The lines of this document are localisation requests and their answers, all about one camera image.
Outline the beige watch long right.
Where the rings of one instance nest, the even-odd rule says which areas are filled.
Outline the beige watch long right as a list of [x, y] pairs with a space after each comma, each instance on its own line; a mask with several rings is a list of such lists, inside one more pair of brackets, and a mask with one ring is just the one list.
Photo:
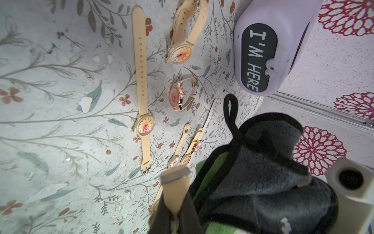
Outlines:
[[180, 162], [181, 165], [188, 166], [188, 164], [190, 163], [192, 159], [193, 154], [196, 151], [198, 151], [198, 149], [200, 148], [202, 134], [203, 134], [203, 128], [199, 128], [195, 134], [195, 137], [191, 141], [188, 150], [186, 151], [185, 155], [181, 159], [181, 162]]

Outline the beige watch folded top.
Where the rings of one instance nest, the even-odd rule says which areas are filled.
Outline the beige watch folded top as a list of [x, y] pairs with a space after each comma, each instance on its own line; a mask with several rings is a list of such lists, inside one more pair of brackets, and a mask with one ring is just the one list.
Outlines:
[[[198, 11], [197, 20], [190, 33], [186, 36], [185, 30], [188, 20]], [[168, 48], [166, 63], [179, 65], [188, 61], [193, 53], [195, 43], [202, 33], [208, 16], [208, 2], [184, 1], [176, 12], [176, 23], [173, 29], [171, 45]]]

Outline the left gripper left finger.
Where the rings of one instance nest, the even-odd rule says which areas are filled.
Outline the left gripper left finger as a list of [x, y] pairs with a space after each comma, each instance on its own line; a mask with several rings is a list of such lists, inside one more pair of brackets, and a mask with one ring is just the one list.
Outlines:
[[148, 234], [171, 234], [171, 218], [170, 210], [163, 201], [160, 201]]

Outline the purple tissue box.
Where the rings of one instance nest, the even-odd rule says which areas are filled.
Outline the purple tissue box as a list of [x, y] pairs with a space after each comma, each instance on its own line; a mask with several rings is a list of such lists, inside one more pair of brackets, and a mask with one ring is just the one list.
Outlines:
[[292, 71], [323, 5], [322, 1], [252, 1], [234, 29], [238, 84], [248, 93], [274, 94]]

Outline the green cleaning cloth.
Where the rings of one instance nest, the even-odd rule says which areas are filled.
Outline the green cleaning cloth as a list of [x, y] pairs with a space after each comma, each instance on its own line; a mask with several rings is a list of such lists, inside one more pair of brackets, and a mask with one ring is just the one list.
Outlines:
[[237, 98], [223, 110], [232, 133], [197, 172], [190, 195], [205, 234], [327, 234], [337, 221], [335, 192], [292, 158], [302, 125], [283, 113], [237, 126]]

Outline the beige watch short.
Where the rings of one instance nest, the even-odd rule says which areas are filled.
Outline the beige watch short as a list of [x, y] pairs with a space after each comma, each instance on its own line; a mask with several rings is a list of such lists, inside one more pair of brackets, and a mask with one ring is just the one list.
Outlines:
[[166, 207], [171, 212], [171, 232], [176, 234], [180, 225], [178, 214], [190, 186], [190, 170], [185, 165], [167, 169], [161, 173], [160, 181], [162, 185], [160, 197], [164, 199]]

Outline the beige watch long diagonal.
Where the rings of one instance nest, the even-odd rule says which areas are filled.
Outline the beige watch long diagonal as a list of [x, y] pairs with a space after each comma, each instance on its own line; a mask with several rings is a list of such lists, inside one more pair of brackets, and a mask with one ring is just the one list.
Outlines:
[[142, 161], [140, 171], [142, 174], [146, 174], [151, 169], [152, 164], [150, 134], [155, 127], [154, 117], [148, 109], [146, 17], [143, 9], [139, 6], [132, 10], [131, 17], [138, 103], [138, 114], [133, 131], [141, 137]]

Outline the rose gold small watch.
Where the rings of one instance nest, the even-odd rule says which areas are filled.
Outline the rose gold small watch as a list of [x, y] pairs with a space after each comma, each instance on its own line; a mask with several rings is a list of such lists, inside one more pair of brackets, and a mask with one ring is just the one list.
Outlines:
[[[181, 87], [181, 84], [183, 84], [184, 82], [191, 82], [192, 87], [191, 93], [187, 98], [185, 98], [183, 89]], [[198, 88], [198, 80], [194, 77], [186, 78], [172, 85], [169, 90], [168, 98], [173, 110], [183, 111], [186, 109], [187, 111], [189, 111], [192, 108], [194, 101], [196, 100]]]

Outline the beige watch long centre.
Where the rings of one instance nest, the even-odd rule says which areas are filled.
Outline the beige watch long centre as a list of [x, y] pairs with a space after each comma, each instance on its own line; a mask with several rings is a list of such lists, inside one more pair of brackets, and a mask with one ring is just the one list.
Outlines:
[[191, 130], [191, 124], [186, 123], [184, 128], [183, 128], [183, 131], [182, 131], [182, 136], [181, 136], [181, 138], [180, 138], [180, 140], [177, 144], [177, 147], [174, 151], [174, 154], [168, 162], [168, 169], [176, 167], [176, 166], [179, 165], [180, 160], [181, 160], [180, 152], [181, 152], [182, 146], [183, 146], [186, 138], [190, 134], [190, 130]]

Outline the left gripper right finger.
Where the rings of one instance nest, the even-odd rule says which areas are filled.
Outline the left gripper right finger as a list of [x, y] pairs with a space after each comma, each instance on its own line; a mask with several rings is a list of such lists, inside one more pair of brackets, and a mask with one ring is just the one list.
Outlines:
[[205, 231], [200, 223], [198, 214], [194, 207], [190, 193], [187, 192], [181, 210], [178, 214], [179, 234], [204, 234]]

